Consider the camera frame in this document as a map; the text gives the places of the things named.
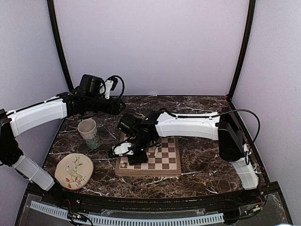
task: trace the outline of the brown marble table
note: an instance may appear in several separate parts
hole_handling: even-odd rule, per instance
[[[101,145],[90,150],[77,131],[78,116],[65,119],[47,156],[44,169],[54,175],[58,162],[70,153],[83,153],[94,163],[90,181],[75,192],[119,198],[180,198],[220,194],[242,189],[232,165],[218,155],[218,142],[199,137],[179,137],[182,175],[178,178],[118,177],[116,159],[107,152],[119,142],[116,126],[124,113],[144,117],[147,112],[166,107],[174,113],[209,113],[228,106],[224,97],[168,96],[123,97],[127,108],[118,116],[99,113],[97,122]]]

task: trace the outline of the black pole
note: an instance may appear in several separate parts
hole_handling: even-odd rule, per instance
[[[252,27],[252,22],[253,22],[253,16],[254,16],[254,11],[255,11],[255,3],[256,3],[256,0],[249,1],[249,9],[248,9],[248,15],[246,18],[246,27],[245,27],[244,37],[243,37],[243,41],[241,44],[238,62],[237,62],[236,69],[234,72],[230,91],[229,91],[229,94],[227,95],[229,101],[231,101],[233,98],[233,95],[234,95],[234,92],[235,92],[235,89],[236,89],[236,86],[238,83],[238,79],[239,79],[239,76],[241,73],[241,69],[243,67],[244,59],[246,56],[246,49],[248,47],[248,42],[249,42],[251,27]]]
[[[47,3],[48,3],[49,17],[50,17],[53,37],[55,39],[56,50],[57,50],[58,57],[61,62],[62,70],[64,73],[64,77],[65,77],[68,89],[69,89],[69,91],[72,91],[72,90],[74,90],[74,87],[73,87],[71,77],[69,74],[69,70],[68,70],[68,66],[67,66],[67,62],[65,59],[63,46],[62,46],[62,42],[61,42],[61,38],[60,38],[60,33],[58,30],[58,26],[57,26],[54,2],[53,2],[53,0],[47,0]]]

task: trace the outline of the chessboard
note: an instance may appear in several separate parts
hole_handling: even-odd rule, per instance
[[[120,141],[126,139],[121,134]],[[150,147],[147,150],[148,162],[130,166],[127,157],[116,160],[115,174],[117,176],[132,177],[179,177],[181,175],[181,162],[178,137],[159,138],[156,143],[161,147]]]

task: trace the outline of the beige plate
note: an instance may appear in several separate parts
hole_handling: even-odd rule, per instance
[[[88,183],[94,170],[92,160],[84,154],[73,153],[57,165],[55,178],[68,190],[78,190]]]

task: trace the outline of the cup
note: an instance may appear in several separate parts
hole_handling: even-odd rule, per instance
[[[96,122],[93,119],[85,119],[79,123],[77,129],[86,141],[88,148],[96,149],[100,145]]]

